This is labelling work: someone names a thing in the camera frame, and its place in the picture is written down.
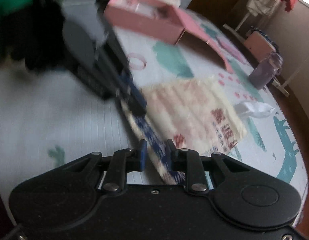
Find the white tissue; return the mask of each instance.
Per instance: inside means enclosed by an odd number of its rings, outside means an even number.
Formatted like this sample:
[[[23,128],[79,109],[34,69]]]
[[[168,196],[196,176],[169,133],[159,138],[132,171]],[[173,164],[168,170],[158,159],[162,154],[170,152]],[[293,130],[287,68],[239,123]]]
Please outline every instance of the white tissue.
[[[234,106],[237,115],[241,119],[248,117],[265,118],[272,114],[274,107],[267,103],[243,101]]]

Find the table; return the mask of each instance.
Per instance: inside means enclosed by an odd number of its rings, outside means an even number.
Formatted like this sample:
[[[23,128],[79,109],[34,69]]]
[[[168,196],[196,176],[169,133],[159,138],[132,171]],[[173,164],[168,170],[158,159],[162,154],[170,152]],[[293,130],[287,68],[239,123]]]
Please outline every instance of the table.
[[[213,24],[191,15],[213,39],[227,43]],[[234,74],[226,72],[212,54],[198,53],[189,43],[171,46],[120,28],[115,31],[138,87],[214,75],[233,105],[257,100],[275,107],[268,118],[245,122],[248,135],[229,155],[290,183],[304,204],[308,179],[293,133],[270,91],[258,91],[249,83],[247,76],[253,68],[243,56],[242,62],[232,56],[235,47],[231,43],[224,44],[227,50],[220,48]],[[22,181],[93,151],[109,156],[134,145],[114,100],[97,98],[70,73],[38,76],[27,73],[22,64],[0,69],[0,194],[7,209],[10,192]],[[161,180],[148,163],[144,172],[128,174],[128,183],[157,184]]]

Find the screw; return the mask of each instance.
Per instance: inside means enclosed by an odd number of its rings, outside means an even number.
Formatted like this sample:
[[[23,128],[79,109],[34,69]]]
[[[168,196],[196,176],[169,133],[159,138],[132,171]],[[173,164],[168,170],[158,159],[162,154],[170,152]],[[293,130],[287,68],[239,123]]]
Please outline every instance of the screw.
[[[207,190],[207,186],[204,185],[204,184],[201,184],[201,183],[196,183],[196,184],[193,184],[191,186],[192,190],[194,191],[198,191],[198,192],[204,192]]]
[[[292,235],[284,235],[282,237],[282,240],[292,240],[292,239],[293,239]]]
[[[103,186],[103,189],[106,191],[117,191],[119,189],[119,186],[115,183],[107,183]]]

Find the metal bolt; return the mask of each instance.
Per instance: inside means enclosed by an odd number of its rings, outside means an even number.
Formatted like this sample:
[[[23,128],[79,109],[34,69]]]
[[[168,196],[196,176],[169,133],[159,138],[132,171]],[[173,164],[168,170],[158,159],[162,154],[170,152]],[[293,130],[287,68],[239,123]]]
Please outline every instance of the metal bolt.
[[[103,189],[106,191],[117,191],[119,189],[119,186],[115,183],[107,183],[103,186]]]
[[[19,240],[27,240],[28,238],[25,235],[19,236]]]
[[[204,192],[207,190],[207,186],[204,185],[204,184],[201,184],[201,183],[196,183],[196,184],[193,184],[191,186],[192,190],[194,191],[198,191],[198,192]]]
[[[292,239],[293,239],[292,235],[284,235],[282,237],[282,240],[292,240]]]

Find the water bottle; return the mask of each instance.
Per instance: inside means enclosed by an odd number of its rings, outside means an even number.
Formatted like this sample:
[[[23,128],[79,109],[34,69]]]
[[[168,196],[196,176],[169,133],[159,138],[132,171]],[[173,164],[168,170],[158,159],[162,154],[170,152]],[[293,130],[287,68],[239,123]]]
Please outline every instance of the water bottle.
[[[281,73],[283,59],[280,54],[271,52],[249,76],[250,82],[258,90],[264,88],[272,78]]]

